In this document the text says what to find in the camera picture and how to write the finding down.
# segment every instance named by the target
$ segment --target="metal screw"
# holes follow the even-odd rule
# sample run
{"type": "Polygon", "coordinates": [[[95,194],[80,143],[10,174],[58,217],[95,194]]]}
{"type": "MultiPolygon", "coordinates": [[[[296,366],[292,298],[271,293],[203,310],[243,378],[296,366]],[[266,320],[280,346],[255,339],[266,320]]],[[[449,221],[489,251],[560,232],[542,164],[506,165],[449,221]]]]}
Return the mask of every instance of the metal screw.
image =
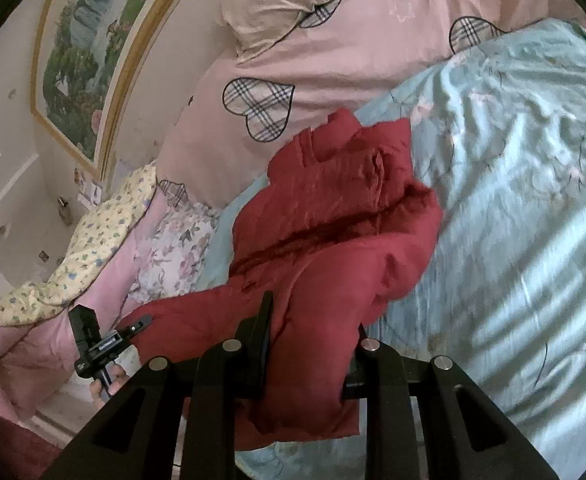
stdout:
{"type": "Polygon", "coordinates": [[[445,355],[438,355],[433,362],[440,370],[450,370],[453,367],[453,360],[445,355]]]}
{"type": "Polygon", "coordinates": [[[222,348],[226,352],[237,352],[242,348],[242,342],[239,339],[227,339],[222,343],[222,348]]]}
{"type": "Polygon", "coordinates": [[[153,359],[151,359],[151,362],[148,363],[148,367],[153,372],[159,372],[161,370],[164,370],[164,368],[166,368],[168,365],[169,362],[164,357],[154,357],[153,359]]]}
{"type": "Polygon", "coordinates": [[[374,352],[375,350],[379,349],[379,341],[377,339],[373,339],[372,337],[362,339],[360,344],[364,350],[368,350],[369,352],[374,352]]]}

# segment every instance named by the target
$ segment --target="yellow floral blanket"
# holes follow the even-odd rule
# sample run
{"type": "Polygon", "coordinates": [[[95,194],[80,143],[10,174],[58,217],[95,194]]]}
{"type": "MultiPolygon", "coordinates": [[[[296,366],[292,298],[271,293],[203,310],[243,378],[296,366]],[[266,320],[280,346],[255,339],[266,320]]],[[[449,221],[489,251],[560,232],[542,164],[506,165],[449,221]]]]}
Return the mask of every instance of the yellow floral blanket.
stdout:
{"type": "Polygon", "coordinates": [[[118,251],[153,199],[154,164],[135,171],[111,199],[80,220],[64,261],[47,282],[28,282],[0,298],[0,325],[29,324],[56,316],[81,295],[118,251]]]}

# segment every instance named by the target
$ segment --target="blue bed sheet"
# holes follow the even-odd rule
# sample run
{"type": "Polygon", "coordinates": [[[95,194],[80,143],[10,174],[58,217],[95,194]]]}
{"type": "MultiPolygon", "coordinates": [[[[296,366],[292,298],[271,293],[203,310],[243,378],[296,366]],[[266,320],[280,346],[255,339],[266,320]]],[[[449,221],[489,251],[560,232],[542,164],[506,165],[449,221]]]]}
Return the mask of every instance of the blue bed sheet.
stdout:
{"type": "MultiPolygon", "coordinates": [[[[586,31],[544,20],[457,54],[356,113],[409,116],[416,176],[444,209],[412,293],[368,333],[401,354],[447,354],[564,480],[586,469],[586,31]]],[[[222,214],[201,286],[223,283],[222,214]]],[[[238,453],[255,478],[361,479],[365,435],[238,453]]]]}

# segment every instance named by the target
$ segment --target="painting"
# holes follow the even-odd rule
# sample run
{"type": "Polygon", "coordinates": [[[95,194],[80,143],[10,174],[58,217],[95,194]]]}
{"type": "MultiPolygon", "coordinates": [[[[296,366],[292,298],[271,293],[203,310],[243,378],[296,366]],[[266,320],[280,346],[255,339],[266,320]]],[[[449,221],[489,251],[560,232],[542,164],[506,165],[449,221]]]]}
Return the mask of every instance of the painting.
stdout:
{"type": "Polygon", "coordinates": [[[171,1],[47,0],[44,5],[32,111],[96,179],[106,173],[134,64],[143,59],[171,1]]]}

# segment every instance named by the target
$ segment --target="human hand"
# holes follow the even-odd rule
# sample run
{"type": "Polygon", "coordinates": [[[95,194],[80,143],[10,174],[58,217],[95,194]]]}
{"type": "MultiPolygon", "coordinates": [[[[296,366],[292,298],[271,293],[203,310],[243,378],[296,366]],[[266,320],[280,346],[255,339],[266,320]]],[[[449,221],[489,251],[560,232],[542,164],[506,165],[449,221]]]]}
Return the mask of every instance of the human hand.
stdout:
{"type": "MultiPolygon", "coordinates": [[[[109,368],[108,374],[110,375],[110,379],[113,382],[111,386],[108,387],[108,392],[113,396],[122,386],[124,386],[124,384],[126,384],[126,381],[129,380],[130,377],[126,374],[124,368],[117,364],[112,365],[112,367],[109,368]]],[[[100,394],[102,393],[102,382],[99,380],[93,381],[89,386],[89,390],[93,403],[98,407],[98,409],[101,409],[105,404],[105,402],[100,397],[100,394]]]]}

